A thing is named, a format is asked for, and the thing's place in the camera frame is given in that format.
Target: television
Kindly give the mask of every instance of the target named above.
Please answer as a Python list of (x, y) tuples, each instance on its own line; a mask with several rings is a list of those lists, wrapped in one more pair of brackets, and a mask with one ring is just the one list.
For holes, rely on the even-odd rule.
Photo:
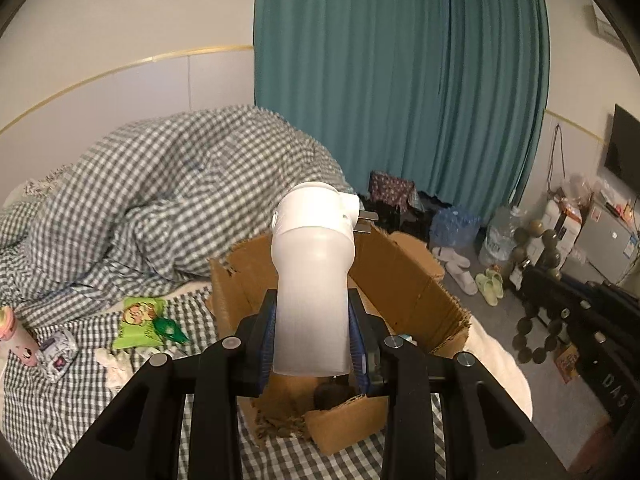
[(618, 105), (604, 167), (640, 192), (640, 121)]

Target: green plastic bag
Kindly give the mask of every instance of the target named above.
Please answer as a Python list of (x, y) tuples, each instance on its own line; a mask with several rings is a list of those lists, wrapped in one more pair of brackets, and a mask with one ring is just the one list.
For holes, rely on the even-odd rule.
[(184, 345), (191, 342), (173, 319), (159, 317), (154, 320), (154, 328), (159, 335), (174, 343)]
[(118, 338), (112, 348), (162, 346), (162, 338), (154, 328), (154, 320), (162, 316), (165, 303), (161, 298), (125, 298)]

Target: cardboard box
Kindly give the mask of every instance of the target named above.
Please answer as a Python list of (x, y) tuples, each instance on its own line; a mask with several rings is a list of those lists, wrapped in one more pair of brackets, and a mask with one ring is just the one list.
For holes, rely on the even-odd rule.
[(439, 282), (444, 278), (444, 268), (440, 265), (427, 245), (418, 238), (401, 231), (395, 231), (389, 236), (398, 246), (407, 253), (422, 270)]
[[(405, 246), (377, 229), (356, 234), (355, 242), (348, 281), (358, 287), (365, 309), (382, 315), (393, 332), (410, 334), (427, 352), (452, 357), (462, 350), (469, 313), (427, 272), (425, 260), (415, 260)], [(278, 286), (270, 235), (237, 245), (227, 262), (226, 267), (210, 262), (213, 290), (208, 305), (219, 338), (233, 334), (243, 317), (260, 309), (267, 289)], [(287, 428), (304, 426), (300, 434), (308, 431), (322, 453), (333, 454), (382, 429), (386, 397), (358, 396), (331, 410), (314, 410), (314, 389), (325, 380), (272, 374), (258, 399), (239, 399), (254, 438), (261, 436), (265, 421), (282, 436)]]

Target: pink water bottle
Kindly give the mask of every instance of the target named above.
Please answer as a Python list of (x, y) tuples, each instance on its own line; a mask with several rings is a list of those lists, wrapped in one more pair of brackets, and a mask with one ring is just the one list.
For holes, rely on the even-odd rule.
[(0, 308), (0, 341), (9, 346), (23, 365), (35, 366), (38, 363), (38, 343), (15, 317), (10, 306)]

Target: teal curtain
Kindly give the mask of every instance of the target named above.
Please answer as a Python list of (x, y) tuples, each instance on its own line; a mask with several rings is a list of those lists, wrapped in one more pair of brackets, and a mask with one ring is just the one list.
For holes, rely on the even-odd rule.
[(544, 0), (255, 0), (255, 96), (370, 170), (489, 217), (533, 162), (548, 89)]

